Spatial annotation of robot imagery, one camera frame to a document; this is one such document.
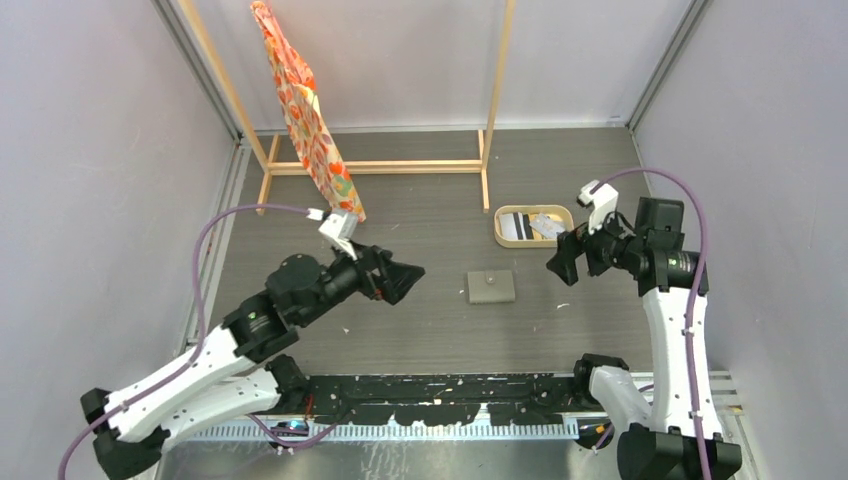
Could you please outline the grey card holder wallet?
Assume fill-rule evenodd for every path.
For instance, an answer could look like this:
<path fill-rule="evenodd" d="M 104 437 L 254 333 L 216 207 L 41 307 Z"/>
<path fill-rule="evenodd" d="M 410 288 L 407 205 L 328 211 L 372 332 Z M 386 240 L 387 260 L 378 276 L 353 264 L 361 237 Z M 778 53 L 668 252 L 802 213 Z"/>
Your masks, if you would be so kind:
<path fill-rule="evenodd" d="M 466 275 L 467 299 L 472 305 L 512 303 L 516 300 L 511 270 L 472 271 Z"/>

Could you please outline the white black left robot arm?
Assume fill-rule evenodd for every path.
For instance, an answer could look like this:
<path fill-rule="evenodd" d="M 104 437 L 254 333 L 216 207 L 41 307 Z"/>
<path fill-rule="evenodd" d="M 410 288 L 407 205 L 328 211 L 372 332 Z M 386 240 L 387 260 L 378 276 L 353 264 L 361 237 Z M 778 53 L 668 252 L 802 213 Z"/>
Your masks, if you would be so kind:
<path fill-rule="evenodd" d="M 206 426 L 276 407 L 298 412 L 306 379 L 283 350 L 300 328 L 359 293 L 395 305 L 425 275 L 389 250 L 354 244 L 320 264 L 303 254 L 284 259 L 264 290 L 244 300 L 194 348 L 116 391 L 94 388 L 80 399 L 93 428 L 95 457 L 110 479 L 130 479 Z"/>

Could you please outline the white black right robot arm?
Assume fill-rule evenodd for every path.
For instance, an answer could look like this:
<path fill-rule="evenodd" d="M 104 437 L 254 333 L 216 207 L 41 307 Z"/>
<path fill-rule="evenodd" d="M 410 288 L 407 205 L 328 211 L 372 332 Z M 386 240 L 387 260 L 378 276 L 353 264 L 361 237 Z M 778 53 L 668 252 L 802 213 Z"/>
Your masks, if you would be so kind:
<path fill-rule="evenodd" d="M 629 222 L 615 198 L 580 201 L 588 221 L 557 238 L 546 267 L 567 285 L 588 272 L 629 273 L 649 321 L 653 397 L 647 399 L 619 357 L 585 354 L 575 365 L 571 397 L 584 410 L 600 406 L 618 434 L 623 479 L 730 479 L 742 467 L 739 445 L 725 440 L 709 384 L 703 338 L 708 283 L 700 255 L 683 248 L 684 205 L 643 197 Z"/>

